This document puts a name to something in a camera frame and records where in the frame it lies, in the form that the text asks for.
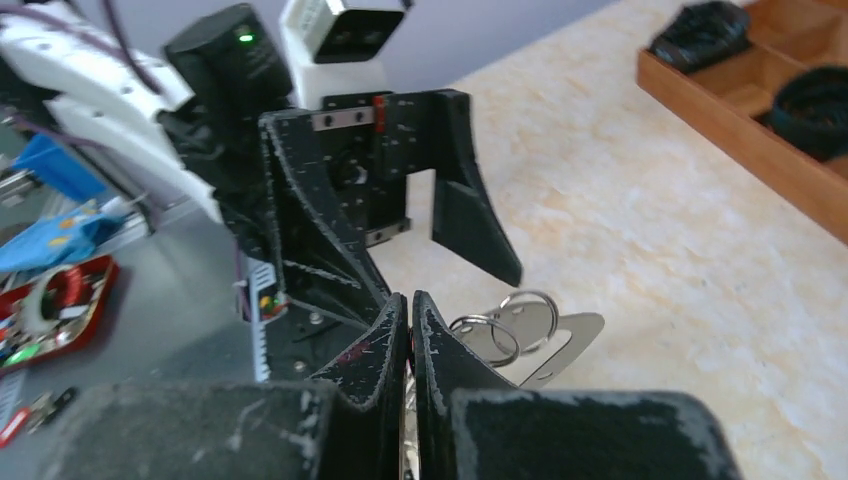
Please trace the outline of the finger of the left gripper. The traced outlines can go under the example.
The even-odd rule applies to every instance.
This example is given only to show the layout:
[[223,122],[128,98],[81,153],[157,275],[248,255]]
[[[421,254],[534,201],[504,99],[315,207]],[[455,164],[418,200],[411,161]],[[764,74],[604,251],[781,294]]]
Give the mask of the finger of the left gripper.
[[390,290],[348,220],[308,115],[264,115],[261,141],[272,262],[299,306],[375,318]]
[[522,263],[499,221],[476,159],[471,98],[438,92],[442,122],[436,168],[431,239],[512,286],[520,285]]

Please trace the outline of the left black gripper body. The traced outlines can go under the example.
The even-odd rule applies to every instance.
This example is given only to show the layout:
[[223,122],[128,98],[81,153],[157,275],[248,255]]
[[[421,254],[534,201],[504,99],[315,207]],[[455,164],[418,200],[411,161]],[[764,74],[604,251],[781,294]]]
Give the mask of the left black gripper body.
[[[318,134],[324,163],[343,212],[364,236],[365,247],[409,229],[409,176],[432,171],[441,157],[438,92],[376,92],[331,96],[323,110],[290,109],[264,115],[308,115]],[[264,217],[264,235],[270,211]]]

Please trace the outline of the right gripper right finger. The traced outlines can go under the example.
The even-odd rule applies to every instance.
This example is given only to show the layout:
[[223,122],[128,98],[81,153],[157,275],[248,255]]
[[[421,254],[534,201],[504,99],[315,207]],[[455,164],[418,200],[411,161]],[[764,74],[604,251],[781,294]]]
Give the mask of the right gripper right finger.
[[479,448],[466,425],[466,390],[515,390],[460,341],[432,296],[415,292],[412,353],[416,382],[419,472],[422,479],[476,479]]

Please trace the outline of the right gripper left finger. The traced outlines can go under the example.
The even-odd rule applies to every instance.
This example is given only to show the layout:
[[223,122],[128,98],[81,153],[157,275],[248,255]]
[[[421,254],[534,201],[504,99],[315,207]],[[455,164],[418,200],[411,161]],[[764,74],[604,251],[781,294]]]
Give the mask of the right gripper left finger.
[[321,387],[312,479],[400,479],[410,341],[407,300],[392,294],[375,322],[312,376]]

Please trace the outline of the metal key holder plate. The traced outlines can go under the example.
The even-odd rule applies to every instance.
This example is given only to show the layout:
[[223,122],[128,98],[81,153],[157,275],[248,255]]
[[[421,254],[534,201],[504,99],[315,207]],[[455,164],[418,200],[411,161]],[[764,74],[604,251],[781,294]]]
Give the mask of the metal key holder plate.
[[541,361],[519,382],[541,388],[573,363],[599,336],[605,319],[598,313],[565,315],[553,298],[538,290],[518,290],[482,314],[468,314],[448,323],[458,338],[499,369],[525,357]]

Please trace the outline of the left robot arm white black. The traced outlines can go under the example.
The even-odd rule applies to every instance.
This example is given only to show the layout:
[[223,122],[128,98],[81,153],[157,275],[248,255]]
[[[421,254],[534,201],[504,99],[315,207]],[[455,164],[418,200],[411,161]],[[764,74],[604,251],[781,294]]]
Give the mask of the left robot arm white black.
[[518,286],[521,262],[475,158],[471,100],[392,92],[378,54],[408,1],[290,1],[274,41],[236,3],[152,57],[69,1],[1,9],[1,103],[68,143],[123,155],[274,267],[298,306],[366,323],[390,290],[368,254],[409,227],[407,178],[435,174],[431,237]]

